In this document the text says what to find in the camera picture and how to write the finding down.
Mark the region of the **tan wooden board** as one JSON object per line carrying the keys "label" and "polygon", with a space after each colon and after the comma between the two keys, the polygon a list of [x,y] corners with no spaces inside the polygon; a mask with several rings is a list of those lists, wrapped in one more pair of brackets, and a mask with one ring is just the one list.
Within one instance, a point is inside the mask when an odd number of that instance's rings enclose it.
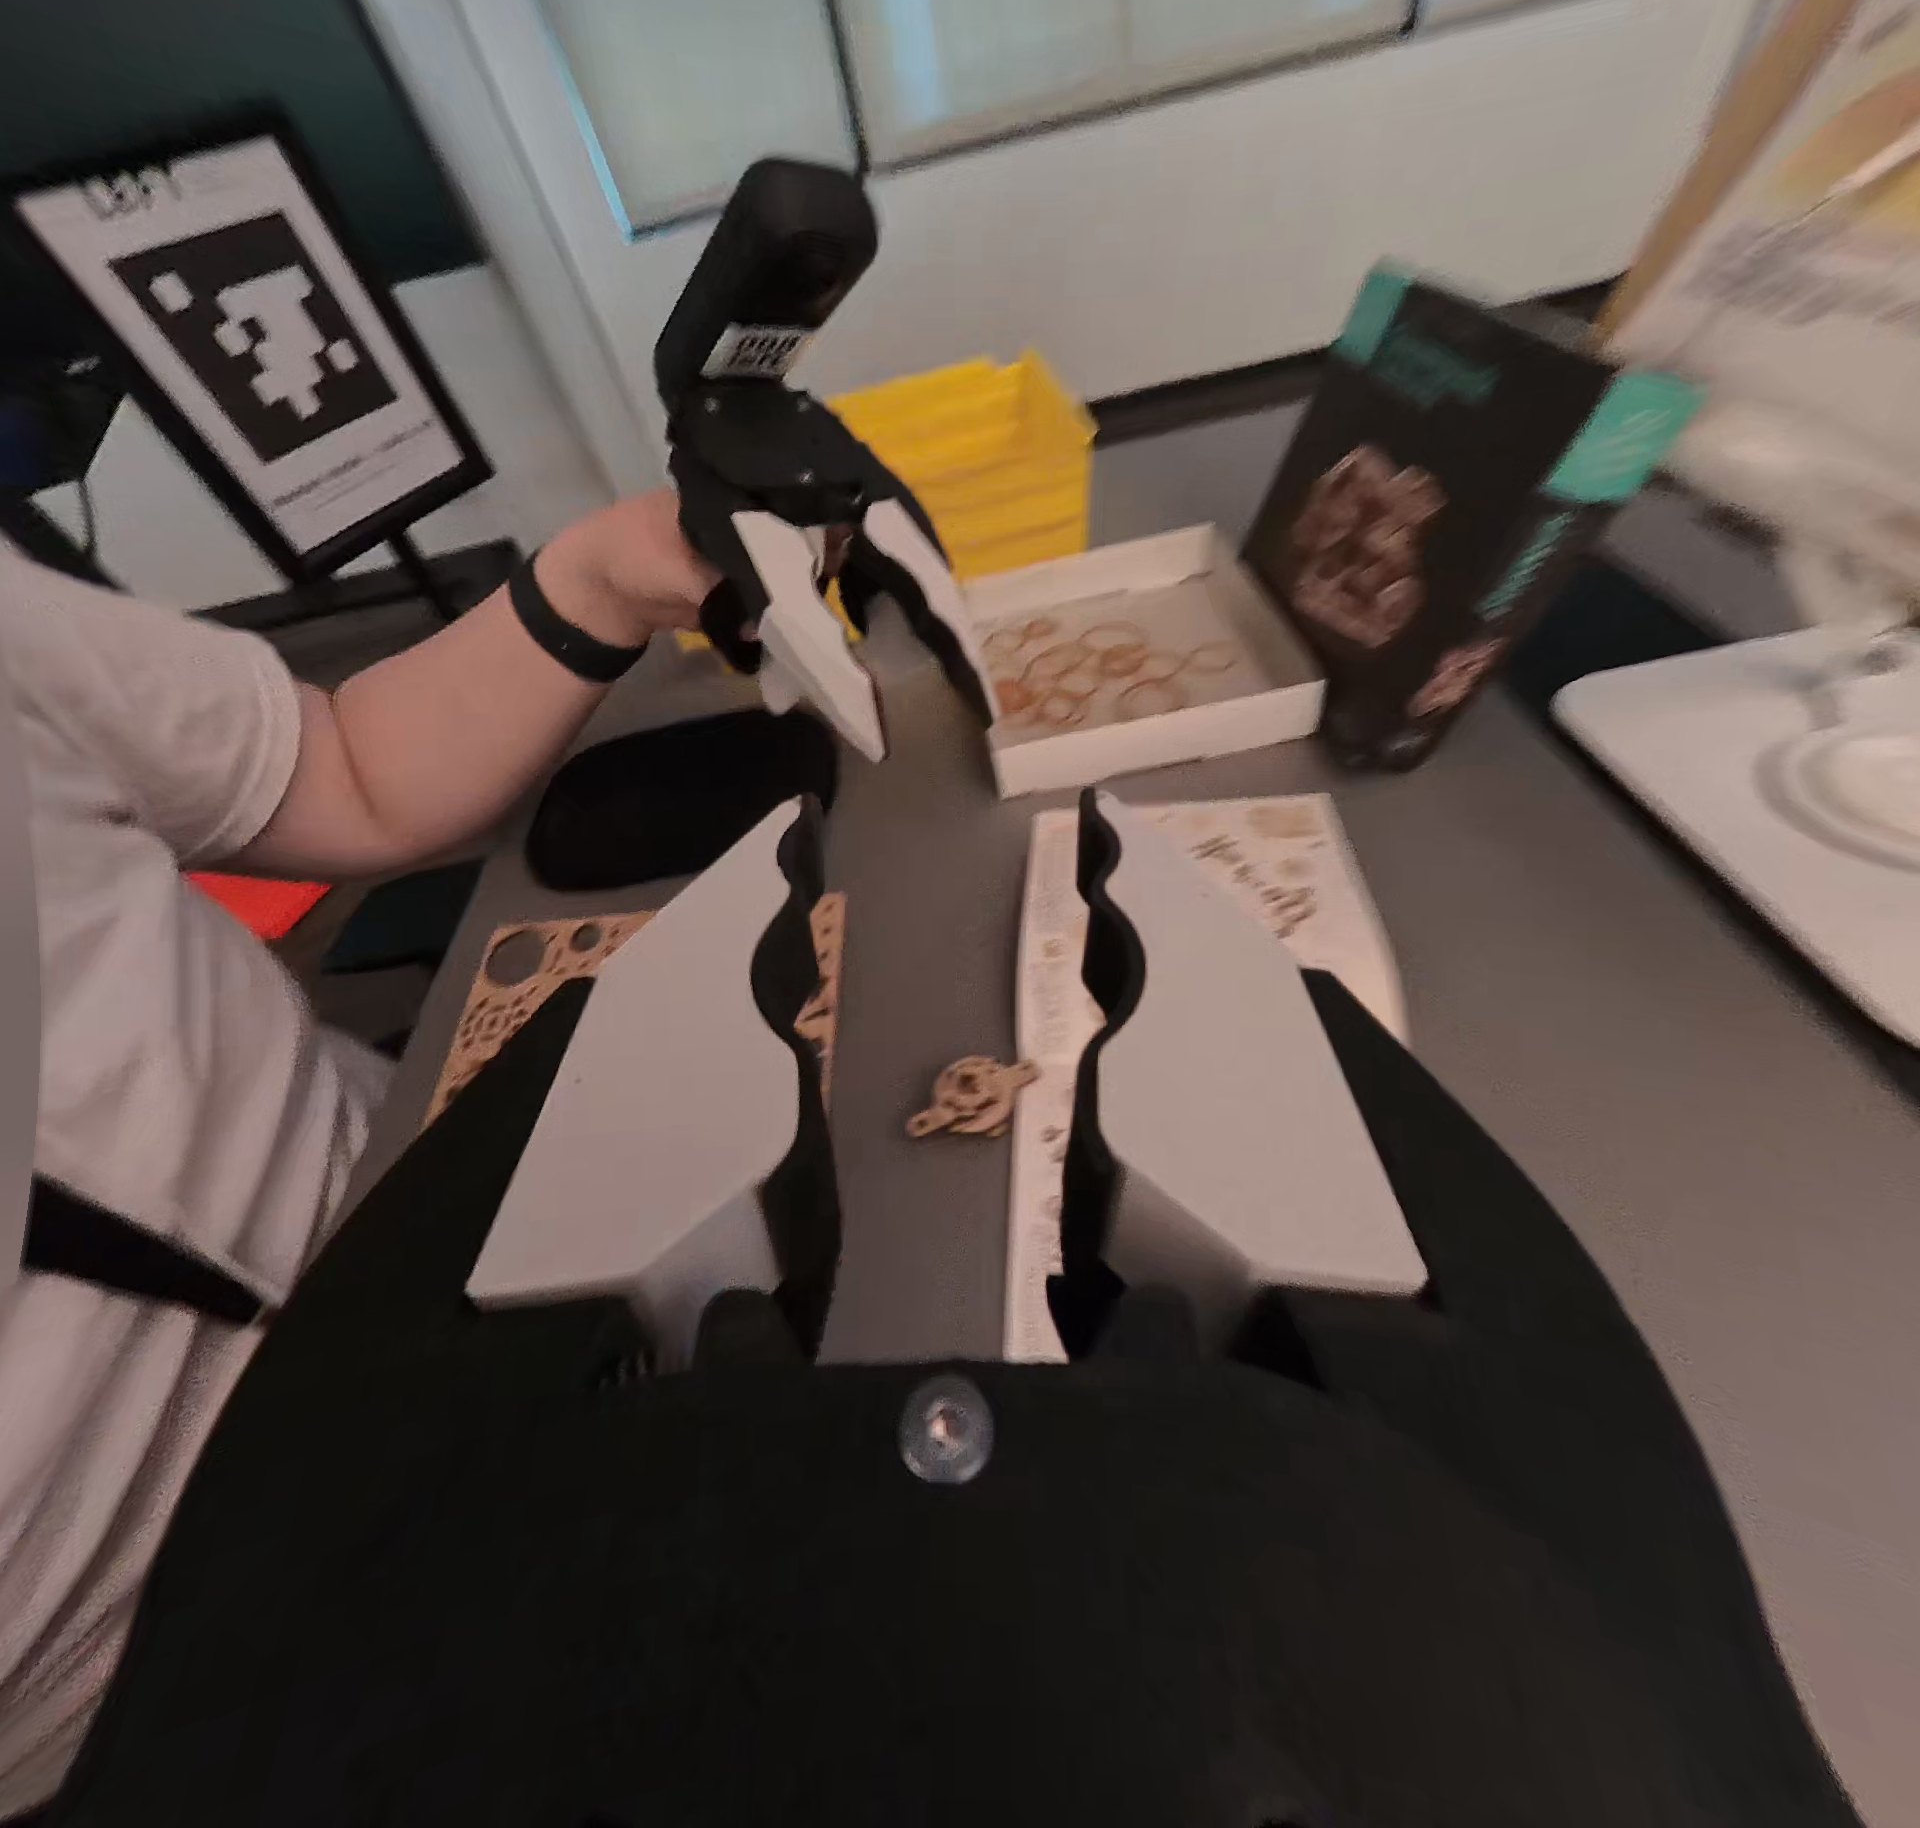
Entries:
{"label": "tan wooden board", "polygon": [[1741,181],[1837,46],[1857,6],[1858,0],[1780,0],[1772,11],[1772,20],[1737,63],[1691,166],[1600,307],[1595,333],[1602,348],[1618,339],[1624,323]]}

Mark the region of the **dark printed product box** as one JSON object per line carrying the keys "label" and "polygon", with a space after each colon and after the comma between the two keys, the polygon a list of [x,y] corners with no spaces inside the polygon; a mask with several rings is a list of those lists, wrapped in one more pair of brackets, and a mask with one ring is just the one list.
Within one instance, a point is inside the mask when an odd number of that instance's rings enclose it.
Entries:
{"label": "dark printed product box", "polygon": [[1374,262],[1242,546],[1320,666],[1333,757],[1419,767],[1704,400],[1556,309]]}

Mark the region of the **black wristband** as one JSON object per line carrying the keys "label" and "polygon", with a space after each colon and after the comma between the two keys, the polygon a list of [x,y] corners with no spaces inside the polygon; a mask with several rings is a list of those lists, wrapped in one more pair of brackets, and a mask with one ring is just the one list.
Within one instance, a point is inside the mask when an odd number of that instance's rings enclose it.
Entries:
{"label": "black wristband", "polygon": [[610,688],[640,661],[646,640],[634,645],[602,640],[568,621],[547,601],[538,581],[538,561],[524,560],[506,578],[508,607],[533,647],[570,678]]}

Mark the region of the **white framed window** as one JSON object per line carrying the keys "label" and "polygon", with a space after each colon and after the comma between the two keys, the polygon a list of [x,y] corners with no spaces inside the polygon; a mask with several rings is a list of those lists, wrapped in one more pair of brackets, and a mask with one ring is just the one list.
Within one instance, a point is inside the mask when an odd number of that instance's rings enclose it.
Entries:
{"label": "white framed window", "polygon": [[1037,350],[1104,400],[1318,350],[1382,259],[1624,269],[1764,0],[361,0],[540,327],[652,343],[759,157],[865,175],[824,392]]}

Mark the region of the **open instruction booklet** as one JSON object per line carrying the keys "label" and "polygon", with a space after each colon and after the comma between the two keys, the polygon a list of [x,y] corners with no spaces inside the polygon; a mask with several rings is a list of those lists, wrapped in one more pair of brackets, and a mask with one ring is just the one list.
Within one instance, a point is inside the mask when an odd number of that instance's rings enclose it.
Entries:
{"label": "open instruction booklet", "polygon": [[[1232,895],[1304,968],[1336,976],[1400,1044],[1409,1017],[1398,961],[1334,801],[1326,793],[1143,808],[1191,862]],[[1073,808],[1030,817],[1018,951],[1014,1047],[1039,1076],[1013,1109],[1003,1359],[1064,1360],[1046,1285],[1060,1271],[1060,1196],[1069,1097],[1101,1012],[1081,978],[1085,902],[1077,893]]]}

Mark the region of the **stack of yellow bins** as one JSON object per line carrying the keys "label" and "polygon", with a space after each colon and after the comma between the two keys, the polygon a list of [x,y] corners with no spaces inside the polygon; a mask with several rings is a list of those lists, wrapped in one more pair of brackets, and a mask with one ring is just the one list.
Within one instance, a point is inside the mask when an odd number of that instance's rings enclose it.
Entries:
{"label": "stack of yellow bins", "polygon": [[1037,351],[829,400],[932,519],[959,581],[1081,555],[1097,423]]}

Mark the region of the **person's left hand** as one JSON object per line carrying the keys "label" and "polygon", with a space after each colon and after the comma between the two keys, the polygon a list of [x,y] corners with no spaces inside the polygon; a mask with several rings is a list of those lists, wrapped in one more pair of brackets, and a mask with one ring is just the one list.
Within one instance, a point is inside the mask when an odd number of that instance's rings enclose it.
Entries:
{"label": "person's left hand", "polygon": [[716,568],[687,543],[671,487],[626,497],[564,529],[535,560],[542,601],[596,642],[637,649],[695,633]]}

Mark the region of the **white cardboard box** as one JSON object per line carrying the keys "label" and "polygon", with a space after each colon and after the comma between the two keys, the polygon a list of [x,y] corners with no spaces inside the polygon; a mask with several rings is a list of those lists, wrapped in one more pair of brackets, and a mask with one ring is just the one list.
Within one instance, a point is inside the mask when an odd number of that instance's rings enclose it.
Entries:
{"label": "white cardboard box", "polygon": [[1241,754],[1309,736],[1320,724],[1320,666],[1217,527],[985,575],[966,581],[961,595],[981,653],[990,627],[1052,615],[1076,631],[1128,618],[1156,640],[1232,640],[1242,654],[1235,678],[1207,688],[1199,706],[1146,719],[1018,735],[999,712],[988,757],[1005,800]]}

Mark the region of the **wooden sheet of model parts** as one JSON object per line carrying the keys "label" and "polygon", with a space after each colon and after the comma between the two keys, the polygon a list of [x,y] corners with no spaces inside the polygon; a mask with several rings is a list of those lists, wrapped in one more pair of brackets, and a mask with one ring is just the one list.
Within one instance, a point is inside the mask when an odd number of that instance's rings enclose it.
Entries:
{"label": "wooden sheet of model parts", "polygon": [[[591,913],[494,930],[419,1125],[437,1120],[557,989],[597,976],[610,955],[651,920],[651,911]],[[840,1026],[843,893],[821,895],[810,927],[820,985],[797,1017],[797,1031],[818,1058],[821,1100],[829,1104]]]}

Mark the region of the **orange plastic object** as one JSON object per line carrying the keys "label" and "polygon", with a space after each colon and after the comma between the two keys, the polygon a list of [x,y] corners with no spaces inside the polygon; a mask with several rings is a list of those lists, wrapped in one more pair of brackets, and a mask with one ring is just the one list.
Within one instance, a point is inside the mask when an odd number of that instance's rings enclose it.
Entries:
{"label": "orange plastic object", "polygon": [[228,873],[184,873],[180,878],[269,946],[281,943],[332,893],[332,885],[325,880],[281,880]]}

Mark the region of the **black framed marker board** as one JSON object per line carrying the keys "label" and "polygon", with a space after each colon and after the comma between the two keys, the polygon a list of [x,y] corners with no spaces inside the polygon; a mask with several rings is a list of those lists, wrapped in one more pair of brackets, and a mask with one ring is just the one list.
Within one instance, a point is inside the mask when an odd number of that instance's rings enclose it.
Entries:
{"label": "black framed marker board", "polygon": [[413,529],[491,462],[283,112],[11,175],[3,235],[289,588],[386,550],[457,618]]}

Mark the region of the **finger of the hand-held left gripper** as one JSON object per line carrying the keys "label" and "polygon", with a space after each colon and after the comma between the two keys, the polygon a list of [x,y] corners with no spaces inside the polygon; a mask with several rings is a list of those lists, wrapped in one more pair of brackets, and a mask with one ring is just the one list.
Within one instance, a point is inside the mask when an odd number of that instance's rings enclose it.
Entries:
{"label": "finger of the hand-held left gripper", "polygon": [[810,710],[867,761],[880,762],[886,741],[876,689],[821,588],[825,533],[753,508],[731,520],[747,568],[766,595],[757,621],[762,708],[774,715]]}
{"label": "finger of the hand-held left gripper", "polygon": [[869,503],[869,584],[899,611],[981,729],[990,730],[999,701],[973,617],[932,525],[901,497]]}

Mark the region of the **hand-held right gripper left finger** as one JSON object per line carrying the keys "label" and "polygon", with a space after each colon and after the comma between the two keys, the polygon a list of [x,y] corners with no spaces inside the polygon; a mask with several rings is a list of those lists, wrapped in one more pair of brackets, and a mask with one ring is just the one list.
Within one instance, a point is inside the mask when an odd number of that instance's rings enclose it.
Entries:
{"label": "hand-held right gripper left finger", "polygon": [[824,811],[776,806],[591,976],[468,1273],[479,1312],[610,1295],[652,1360],[693,1360],[720,1295],[820,1357],[841,1251],[812,917]]}

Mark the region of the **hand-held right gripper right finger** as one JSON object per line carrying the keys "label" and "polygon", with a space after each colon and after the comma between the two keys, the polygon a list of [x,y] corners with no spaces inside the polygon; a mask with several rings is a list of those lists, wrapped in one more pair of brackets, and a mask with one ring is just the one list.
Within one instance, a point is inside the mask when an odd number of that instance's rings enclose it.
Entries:
{"label": "hand-held right gripper right finger", "polygon": [[1415,1302],[1427,1263],[1295,955],[1140,808],[1085,788],[1073,1069],[1047,1314],[1093,1357],[1128,1293],[1164,1291],[1203,1352],[1279,1291]]}

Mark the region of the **group of wooden rings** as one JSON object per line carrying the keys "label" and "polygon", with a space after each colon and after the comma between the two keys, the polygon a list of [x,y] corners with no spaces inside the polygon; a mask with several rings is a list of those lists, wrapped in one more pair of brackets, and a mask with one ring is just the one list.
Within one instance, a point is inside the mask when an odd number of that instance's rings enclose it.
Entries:
{"label": "group of wooden rings", "polygon": [[988,628],[982,653],[1001,719],[1018,735],[1182,712],[1242,668],[1232,640],[1156,640],[1128,618],[1077,631],[1052,615],[1014,618]]}

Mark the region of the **person's left forearm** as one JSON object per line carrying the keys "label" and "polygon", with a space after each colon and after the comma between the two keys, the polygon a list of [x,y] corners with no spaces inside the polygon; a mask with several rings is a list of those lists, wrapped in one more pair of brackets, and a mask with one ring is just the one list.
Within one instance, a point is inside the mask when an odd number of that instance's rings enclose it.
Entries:
{"label": "person's left forearm", "polygon": [[491,595],[346,680],[298,688],[298,753],[253,866],[300,880],[409,871],[482,840],[607,692]]}

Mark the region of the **printed sheet with pictures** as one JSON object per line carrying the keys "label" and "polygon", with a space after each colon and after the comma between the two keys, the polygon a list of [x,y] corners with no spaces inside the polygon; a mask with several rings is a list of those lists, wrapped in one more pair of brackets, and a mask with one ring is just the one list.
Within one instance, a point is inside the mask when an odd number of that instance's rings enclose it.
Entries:
{"label": "printed sheet with pictures", "polygon": [[1858,6],[1611,343],[1706,400],[1668,475],[1774,547],[1813,623],[1916,628],[1918,0]]}

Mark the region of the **white tray with plate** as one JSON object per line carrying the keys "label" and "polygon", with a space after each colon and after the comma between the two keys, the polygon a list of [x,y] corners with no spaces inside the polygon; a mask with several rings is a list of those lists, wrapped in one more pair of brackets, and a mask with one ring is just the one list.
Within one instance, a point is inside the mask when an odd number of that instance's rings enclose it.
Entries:
{"label": "white tray with plate", "polygon": [[1918,1045],[1916,640],[1738,640],[1573,680],[1552,719],[1858,1015]]}

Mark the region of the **small round wooden assembly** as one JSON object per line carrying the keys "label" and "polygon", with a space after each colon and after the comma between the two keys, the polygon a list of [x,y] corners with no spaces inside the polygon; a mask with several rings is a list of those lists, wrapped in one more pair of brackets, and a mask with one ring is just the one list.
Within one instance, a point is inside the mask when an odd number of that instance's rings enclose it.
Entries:
{"label": "small round wooden assembly", "polygon": [[1042,1077],[1030,1059],[996,1061],[990,1055],[961,1055],[934,1077],[932,1100],[910,1114],[904,1135],[1001,1139],[1013,1131],[1021,1095]]}

